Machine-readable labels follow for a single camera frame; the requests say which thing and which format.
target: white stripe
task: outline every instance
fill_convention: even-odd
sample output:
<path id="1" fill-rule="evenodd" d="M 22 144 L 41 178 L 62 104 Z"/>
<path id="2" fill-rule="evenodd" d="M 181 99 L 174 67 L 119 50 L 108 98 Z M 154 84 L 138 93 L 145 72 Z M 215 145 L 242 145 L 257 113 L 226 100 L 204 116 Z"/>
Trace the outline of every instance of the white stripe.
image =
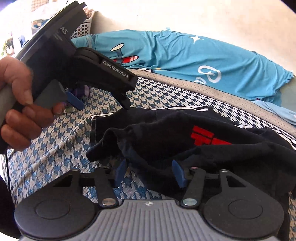
<path id="1" fill-rule="evenodd" d="M 94 121 L 96 119 L 96 117 L 105 117 L 105 116 L 110 116 L 112 114 L 114 114 L 115 112 L 110 112 L 110 113 L 106 113 L 106 114 L 97 114 L 97 115 L 91 115 L 91 120 Z"/>
<path id="2" fill-rule="evenodd" d="M 243 129 L 253 128 L 252 126 L 245 126 L 245 125 L 243 125 L 243 124 L 240 124 L 240 125 L 238 125 L 237 127 L 239 127 L 239 128 L 243 128 Z"/>
<path id="3" fill-rule="evenodd" d="M 200 106 L 173 106 L 173 107 L 164 107 L 164 108 L 153 108 L 153 109 L 148 109 L 148 110 L 196 110 L 196 111 L 200 111 L 200 112 L 204 112 L 204 111 L 208 111 L 208 108 L 203 108 L 203 109 L 195 109 L 195 108 L 201 108 L 204 107 L 202 105 Z"/>
<path id="4" fill-rule="evenodd" d="M 280 134 L 280 133 L 278 133 L 278 132 L 276 132 L 281 138 L 283 138 L 284 140 L 286 140 L 288 143 L 290 143 L 290 145 L 292 146 L 292 148 L 294 149 L 294 150 L 296 150 L 296 147 L 294 147 L 294 145 L 292 144 L 292 142 L 291 142 L 291 140 L 290 139 L 288 139 L 287 137 L 285 137 L 283 134 Z"/>
<path id="5" fill-rule="evenodd" d="M 295 139 L 293 138 L 293 139 L 291 139 L 291 141 L 292 141 L 292 143 L 293 144 L 295 144 L 296 145 L 296 141 L 295 141 Z"/>

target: red logo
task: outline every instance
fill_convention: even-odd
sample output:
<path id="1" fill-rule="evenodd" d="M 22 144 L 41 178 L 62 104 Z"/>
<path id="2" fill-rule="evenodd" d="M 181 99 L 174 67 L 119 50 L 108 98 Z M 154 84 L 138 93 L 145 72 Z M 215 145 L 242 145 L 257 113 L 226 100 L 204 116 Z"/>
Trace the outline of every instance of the red logo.
<path id="1" fill-rule="evenodd" d="M 198 126 L 193 127 L 193 131 L 191 133 L 191 138 L 195 140 L 194 145 L 201 146 L 203 144 L 207 145 L 231 145 L 231 143 L 227 141 L 223 141 L 214 137 L 214 133 L 209 132 L 205 129 L 202 129 Z"/>

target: gray mattress border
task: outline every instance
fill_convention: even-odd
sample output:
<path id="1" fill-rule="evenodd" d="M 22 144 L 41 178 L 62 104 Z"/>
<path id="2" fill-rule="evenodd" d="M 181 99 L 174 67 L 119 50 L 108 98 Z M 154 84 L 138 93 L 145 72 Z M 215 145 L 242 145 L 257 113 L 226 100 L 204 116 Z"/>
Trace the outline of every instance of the gray mattress border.
<path id="1" fill-rule="evenodd" d="M 232 105 L 236 108 L 244 110 L 254 116 L 257 116 L 270 124 L 275 125 L 278 128 L 286 131 L 290 135 L 296 138 L 296 128 L 292 126 L 290 123 L 286 122 L 284 119 L 280 118 L 279 116 L 257 106 L 253 102 L 216 90 L 212 87 L 197 84 L 194 82 L 186 81 L 186 80 L 179 80 L 171 77 L 166 77 L 160 74 L 151 73 L 147 71 L 137 70 L 137 69 L 129 69 L 134 74 L 138 75 L 139 77 L 148 78 L 151 80 L 155 80 L 164 84 L 172 85 L 184 90 L 188 90 L 191 92 L 195 92 L 198 94 L 202 94 L 213 99 L 219 100 L 221 102 L 227 103 Z"/>

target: human hand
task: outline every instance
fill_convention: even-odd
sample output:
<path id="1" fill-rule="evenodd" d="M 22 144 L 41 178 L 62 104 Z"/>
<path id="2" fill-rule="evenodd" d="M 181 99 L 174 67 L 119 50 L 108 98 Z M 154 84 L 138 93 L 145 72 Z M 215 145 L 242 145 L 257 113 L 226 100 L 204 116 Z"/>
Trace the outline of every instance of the human hand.
<path id="1" fill-rule="evenodd" d="M 63 113 L 65 105 L 58 103 L 48 110 L 33 104 L 31 71 L 12 57 L 0 59 L 0 89 L 6 83 L 11 85 L 16 100 L 25 107 L 22 113 L 16 110 L 6 113 L 6 124 L 1 128 L 1 136 L 11 148 L 22 151 L 41 134 L 42 128 L 53 123 L 54 115 Z"/>

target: blue and white patterned mattress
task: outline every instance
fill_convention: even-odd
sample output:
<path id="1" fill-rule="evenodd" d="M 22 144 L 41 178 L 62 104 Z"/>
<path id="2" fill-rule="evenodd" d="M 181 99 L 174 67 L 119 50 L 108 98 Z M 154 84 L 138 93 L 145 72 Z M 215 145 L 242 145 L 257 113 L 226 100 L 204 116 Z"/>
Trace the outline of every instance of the blue and white patterned mattress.
<path id="1" fill-rule="evenodd" d="M 296 140 L 280 128 L 221 101 L 182 90 L 167 84 L 140 77 L 136 89 L 129 93 L 131 106 L 138 108 L 163 108 L 168 106 L 212 106 L 222 116 L 238 121 L 242 126 L 255 128 L 270 127 L 291 142 Z M 94 113 L 114 112 L 121 107 L 109 92 L 92 88 L 90 98 L 82 111 L 65 114 L 45 129 L 41 136 L 23 152 L 9 150 L 9 173 L 13 202 L 22 199 L 66 173 L 71 168 L 79 168 L 82 173 L 92 172 L 100 164 L 90 163 L 85 153 L 90 147 L 90 116 Z M 5 160 L 1 163 L 6 177 Z M 134 172 L 127 171 L 119 188 L 114 189 L 122 199 L 163 199 L 163 195 L 144 187 Z M 85 187 L 83 193 L 93 202 L 97 201 L 94 187 Z M 290 240 L 295 240 L 296 202 L 290 195 Z"/>

